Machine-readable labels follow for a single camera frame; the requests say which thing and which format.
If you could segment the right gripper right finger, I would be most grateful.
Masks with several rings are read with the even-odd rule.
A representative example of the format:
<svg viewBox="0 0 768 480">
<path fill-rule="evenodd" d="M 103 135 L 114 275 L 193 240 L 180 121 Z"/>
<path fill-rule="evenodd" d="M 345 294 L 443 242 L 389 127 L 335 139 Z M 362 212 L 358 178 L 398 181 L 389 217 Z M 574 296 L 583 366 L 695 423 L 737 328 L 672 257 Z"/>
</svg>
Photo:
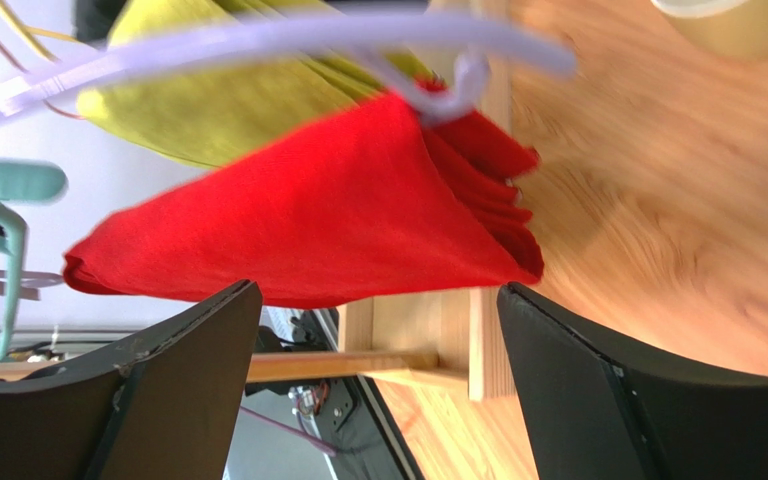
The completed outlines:
<svg viewBox="0 0 768 480">
<path fill-rule="evenodd" d="M 692 360 L 528 287 L 497 296 L 543 479 L 768 479 L 768 377 Z"/>
</svg>

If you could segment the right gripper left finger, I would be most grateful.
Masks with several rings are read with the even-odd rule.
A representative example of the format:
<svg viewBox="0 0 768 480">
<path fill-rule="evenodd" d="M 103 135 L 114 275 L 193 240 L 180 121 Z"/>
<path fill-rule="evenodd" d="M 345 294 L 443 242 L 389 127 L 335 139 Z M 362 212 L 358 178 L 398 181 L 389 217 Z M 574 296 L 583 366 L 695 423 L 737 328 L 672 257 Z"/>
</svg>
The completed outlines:
<svg viewBox="0 0 768 480">
<path fill-rule="evenodd" d="M 238 282 L 165 321 L 0 380 L 0 479 L 219 479 L 259 328 Z"/>
</svg>

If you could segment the red trousers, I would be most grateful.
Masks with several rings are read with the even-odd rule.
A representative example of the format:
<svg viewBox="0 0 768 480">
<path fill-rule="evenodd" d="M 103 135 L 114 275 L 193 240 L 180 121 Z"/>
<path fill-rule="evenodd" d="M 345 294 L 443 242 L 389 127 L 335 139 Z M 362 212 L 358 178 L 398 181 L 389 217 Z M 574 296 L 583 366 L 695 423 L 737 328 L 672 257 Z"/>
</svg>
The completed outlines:
<svg viewBox="0 0 768 480">
<path fill-rule="evenodd" d="M 243 279 L 266 305 L 509 282 L 544 271 L 513 180 L 537 152 L 479 112 L 423 125 L 387 93 L 107 217 L 64 256 L 95 295 L 199 302 Z"/>
</svg>

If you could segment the lavender plastic hanger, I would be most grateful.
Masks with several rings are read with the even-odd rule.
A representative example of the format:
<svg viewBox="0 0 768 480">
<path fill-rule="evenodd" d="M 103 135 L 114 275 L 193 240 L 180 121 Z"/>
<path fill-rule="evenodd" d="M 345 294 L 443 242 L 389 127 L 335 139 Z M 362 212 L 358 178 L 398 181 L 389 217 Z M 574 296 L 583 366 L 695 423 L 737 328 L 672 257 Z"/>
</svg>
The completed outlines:
<svg viewBox="0 0 768 480">
<path fill-rule="evenodd" d="M 455 86 L 429 92 L 377 53 L 380 48 L 416 43 L 463 48 L 455 65 Z M 422 13 L 404 8 L 353 8 L 335 15 L 300 12 L 276 20 L 242 18 L 197 26 L 94 51 L 2 80 L 0 121 L 87 87 L 196 66 L 334 51 L 353 56 L 427 123 L 448 122 L 473 109 L 489 80 L 488 53 L 556 75 L 571 76 L 577 67 L 576 57 L 567 47 L 463 12 Z"/>
</svg>

